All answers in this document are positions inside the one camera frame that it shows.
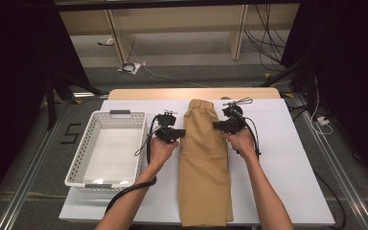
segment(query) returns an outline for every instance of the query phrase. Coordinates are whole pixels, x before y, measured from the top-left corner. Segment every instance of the electrical outlet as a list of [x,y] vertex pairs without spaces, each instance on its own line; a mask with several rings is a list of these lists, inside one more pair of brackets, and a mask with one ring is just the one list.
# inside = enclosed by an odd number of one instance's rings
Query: electrical outlet
[[328,120],[328,118],[322,116],[322,117],[319,117],[317,120],[317,123],[321,126],[324,126],[324,125],[327,125],[330,123],[330,120]]

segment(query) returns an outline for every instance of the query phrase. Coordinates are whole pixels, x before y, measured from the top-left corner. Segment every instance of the white tabletop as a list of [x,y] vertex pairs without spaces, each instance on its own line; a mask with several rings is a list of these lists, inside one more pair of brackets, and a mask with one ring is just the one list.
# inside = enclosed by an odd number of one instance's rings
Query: white tabletop
[[[215,105],[219,119],[226,120],[221,111],[225,108],[222,104],[226,101],[211,102]],[[174,127],[182,128],[188,104],[188,100],[105,101],[101,110],[130,109],[146,112],[148,125],[164,109],[173,110],[178,113],[175,114],[177,120]],[[254,100],[252,104],[243,104],[241,108],[243,116],[251,118],[256,124],[262,152],[260,162],[267,178],[285,204],[291,221],[297,226],[334,224],[285,102],[281,99]],[[230,146],[229,149],[234,221],[228,222],[228,225],[259,224],[246,166]],[[179,148],[176,148],[171,159],[157,175],[157,183],[149,189],[134,222],[180,224],[177,202],[178,161]],[[82,192],[71,188],[59,218],[98,221],[104,216],[105,207],[114,194]]]

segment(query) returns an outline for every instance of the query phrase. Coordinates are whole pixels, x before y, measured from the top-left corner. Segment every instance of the white plastic basket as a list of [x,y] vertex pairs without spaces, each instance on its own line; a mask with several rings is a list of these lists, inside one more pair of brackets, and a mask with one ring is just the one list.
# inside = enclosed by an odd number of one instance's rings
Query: white plastic basket
[[95,111],[80,141],[65,185],[85,191],[121,191],[140,173],[148,125],[146,113]]

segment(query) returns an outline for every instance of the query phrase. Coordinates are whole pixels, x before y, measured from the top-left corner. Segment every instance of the khaki pants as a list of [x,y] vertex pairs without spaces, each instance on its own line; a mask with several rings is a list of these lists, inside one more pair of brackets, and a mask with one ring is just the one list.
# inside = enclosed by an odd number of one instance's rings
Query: khaki pants
[[212,123],[214,104],[192,100],[184,115],[178,205],[183,226],[225,226],[233,220],[228,148]]

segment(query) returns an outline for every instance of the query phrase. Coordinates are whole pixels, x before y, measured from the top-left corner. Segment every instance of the hand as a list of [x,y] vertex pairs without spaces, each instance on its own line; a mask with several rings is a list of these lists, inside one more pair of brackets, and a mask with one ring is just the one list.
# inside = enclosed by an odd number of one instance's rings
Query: hand
[[172,156],[173,150],[178,146],[178,142],[165,143],[158,137],[151,138],[150,141],[150,163],[154,164],[157,170],[161,170],[164,163]]
[[223,137],[231,143],[233,150],[237,150],[241,154],[241,157],[256,155],[252,134],[246,127],[236,134],[225,132]]

